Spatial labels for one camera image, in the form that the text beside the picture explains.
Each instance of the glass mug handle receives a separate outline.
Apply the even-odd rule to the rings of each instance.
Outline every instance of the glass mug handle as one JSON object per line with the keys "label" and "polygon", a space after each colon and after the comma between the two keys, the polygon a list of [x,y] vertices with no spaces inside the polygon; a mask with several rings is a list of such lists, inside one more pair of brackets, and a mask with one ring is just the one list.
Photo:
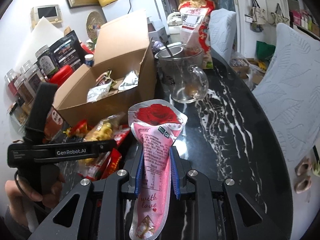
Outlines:
{"label": "glass mug handle", "polygon": [[208,81],[207,75],[201,68],[197,67],[197,65],[191,65],[188,68],[188,70],[197,76],[202,86],[202,88],[198,91],[198,95],[195,98],[197,100],[204,99],[209,88],[209,81]]}

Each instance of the pink snack package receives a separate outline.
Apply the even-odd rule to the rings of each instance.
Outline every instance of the pink snack package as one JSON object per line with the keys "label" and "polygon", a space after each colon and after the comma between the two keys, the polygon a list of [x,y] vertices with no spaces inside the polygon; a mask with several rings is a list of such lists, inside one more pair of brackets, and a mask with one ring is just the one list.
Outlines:
{"label": "pink snack package", "polygon": [[187,117],[164,100],[150,100],[130,107],[129,125],[143,144],[142,188],[134,204],[130,229],[132,240],[156,239],[168,215],[171,165],[169,148],[187,122]]}

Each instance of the glass mug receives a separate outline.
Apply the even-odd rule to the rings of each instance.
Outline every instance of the glass mug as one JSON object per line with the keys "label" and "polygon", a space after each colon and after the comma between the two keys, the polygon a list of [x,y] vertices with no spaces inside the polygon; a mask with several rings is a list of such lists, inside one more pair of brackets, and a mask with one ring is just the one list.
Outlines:
{"label": "glass mug", "polygon": [[159,65],[163,71],[164,83],[168,85],[173,100],[192,103],[204,99],[209,82],[201,69],[203,50],[195,45],[175,45],[158,53]]}

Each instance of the metal screw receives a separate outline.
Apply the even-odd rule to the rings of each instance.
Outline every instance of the metal screw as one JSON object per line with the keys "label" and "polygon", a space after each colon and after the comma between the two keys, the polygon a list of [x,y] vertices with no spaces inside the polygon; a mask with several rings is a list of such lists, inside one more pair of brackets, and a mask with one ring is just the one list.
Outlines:
{"label": "metal screw", "polygon": [[228,186],[232,186],[232,185],[234,185],[234,183],[235,183],[235,181],[233,179],[226,179],[226,184]]}
{"label": "metal screw", "polygon": [[190,176],[197,176],[198,175],[198,171],[196,171],[196,170],[190,170],[190,171],[188,171],[188,174],[190,175]]}
{"label": "metal screw", "polygon": [[118,174],[119,176],[124,176],[124,175],[127,174],[127,171],[126,171],[126,170],[119,170],[119,171],[117,171],[117,174]]}
{"label": "metal screw", "polygon": [[83,180],[81,180],[81,185],[82,186],[87,186],[89,183],[90,183],[90,180],[88,180],[88,179],[83,179]]}

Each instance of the blue gripper pad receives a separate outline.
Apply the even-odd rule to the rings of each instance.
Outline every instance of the blue gripper pad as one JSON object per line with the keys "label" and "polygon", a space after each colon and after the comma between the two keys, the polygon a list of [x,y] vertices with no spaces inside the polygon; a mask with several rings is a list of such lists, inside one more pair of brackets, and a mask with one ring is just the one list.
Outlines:
{"label": "blue gripper pad", "polygon": [[180,187],[179,187],[180,179],[178,176],[177,165],[176,165],[176,162],[174,161],[171,147],[169,150],[169,154],[170,154],[170,161],[171,161],[171,179],[172,179],[173,189],[177,199],[180,199],[180,196],[181,196]]}
{"label": "blue gripper pad", "polygon": [[141,186],[142,186],[142,175],[143,175],[143,148],[140,156],[139,166],[136,174],[136,188],[134,189],[134,194],[138,198]]}

